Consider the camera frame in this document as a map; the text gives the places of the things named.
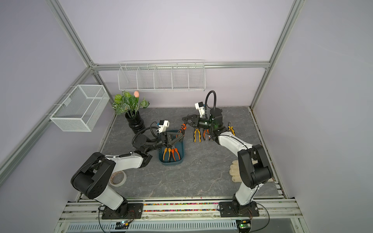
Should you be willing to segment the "orange black pliers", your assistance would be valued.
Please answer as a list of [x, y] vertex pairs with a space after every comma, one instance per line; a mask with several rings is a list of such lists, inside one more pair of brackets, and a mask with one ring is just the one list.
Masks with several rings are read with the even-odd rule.
[[176, 135], [176, 138], [178, 138], [178, 137], [184, 137], [184, 135], [185, 135], [185, 131], [186, 131], [186, 124], [185, 123], [183, 123], [182, 125], [181, 125], [181, 127], [180, 127], [180, 129], [178, 130], [178, 132], [177, 132], [177, 135]]

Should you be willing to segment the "yellow grey pliers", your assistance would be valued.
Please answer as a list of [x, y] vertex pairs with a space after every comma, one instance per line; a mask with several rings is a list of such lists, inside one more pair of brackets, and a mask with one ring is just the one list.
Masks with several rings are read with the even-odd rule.
[[194, 142], [201, 142], [201, 132], [198, 128], [194, 130]]

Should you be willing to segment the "grey orange Greener pliers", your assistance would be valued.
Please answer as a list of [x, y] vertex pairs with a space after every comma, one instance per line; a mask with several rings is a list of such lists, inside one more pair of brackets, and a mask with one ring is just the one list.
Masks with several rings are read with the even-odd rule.
[[209, 130], [207, 129], [203, 131], [203, 140], [211, 140]]

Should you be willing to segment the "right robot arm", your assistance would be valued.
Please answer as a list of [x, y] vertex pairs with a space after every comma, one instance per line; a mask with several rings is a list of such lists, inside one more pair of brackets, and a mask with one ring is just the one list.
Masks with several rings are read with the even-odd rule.
[[182, 118], [185, 124], [195, 129], [208, 130], [208, 135], [219, 145], [237, 156], [242, 183], [234, 194], [232, 206], [243, 212], [253, 205], [253, 197], [269, 179], [273, 170], [262, 145], [244, 142], [229, 131], [222, 121], [222, 110], [211, 109], [208, 118], [201, 115], [188, 115]]

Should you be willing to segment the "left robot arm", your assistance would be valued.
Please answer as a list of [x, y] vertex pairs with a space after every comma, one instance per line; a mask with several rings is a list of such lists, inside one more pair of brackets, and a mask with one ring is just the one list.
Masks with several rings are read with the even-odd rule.
[[107, 156], [100, 152], [93, 153], [72, 176], [72, 186], [88, 198], [100, 202], [113, 211], [126, 212], [127, 199], [108, 185], [112, 174], [143, 168], [151, 161], [150, 151], [163, 147], [172, 149], [184, 138], [183, 133], [166, 131], [149, 139], [144, 132], [145, 130], [138, 132], [132, 139], [134, 151], [115, 156]]

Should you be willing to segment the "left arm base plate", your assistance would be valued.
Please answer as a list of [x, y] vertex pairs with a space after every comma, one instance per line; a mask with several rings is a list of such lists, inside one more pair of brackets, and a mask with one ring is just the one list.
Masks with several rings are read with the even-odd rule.
[[117, 210], [106, 206], [102, 213], [102, 219], [140, 219], [143, 207], [142, 203], [125, 203]]

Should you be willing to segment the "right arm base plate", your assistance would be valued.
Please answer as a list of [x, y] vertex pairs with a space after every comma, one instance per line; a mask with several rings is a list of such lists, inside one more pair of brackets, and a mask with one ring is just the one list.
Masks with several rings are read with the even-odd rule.
[[240, 205], [237, 201], [220, 202], [218, 210], [221, 217], [257, 217], [259, 210], [256, 202]]

